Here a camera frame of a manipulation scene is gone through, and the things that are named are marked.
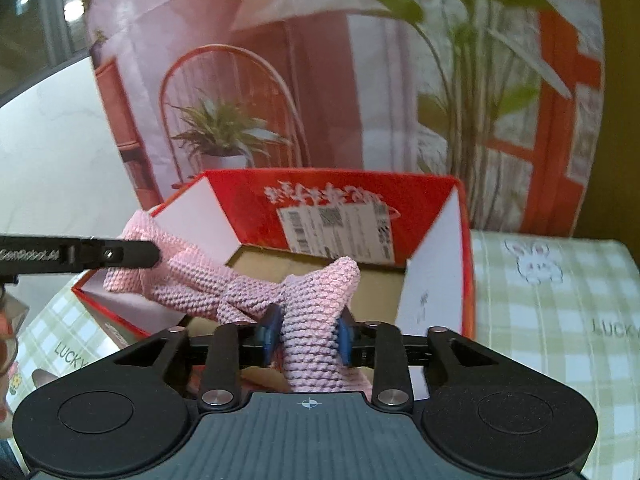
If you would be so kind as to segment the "operator left hand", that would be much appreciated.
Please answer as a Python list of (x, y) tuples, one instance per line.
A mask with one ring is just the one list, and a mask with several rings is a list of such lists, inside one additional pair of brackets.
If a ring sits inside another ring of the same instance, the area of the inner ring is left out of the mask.
[(28, 315), (29, 308), (11, 296), (4, 286), (1, 286), (1, 422), (9, 418), (9, 408), (6, 405), (6, 393), (9, 390), (10, 369), (18, 352), (18, 333)]

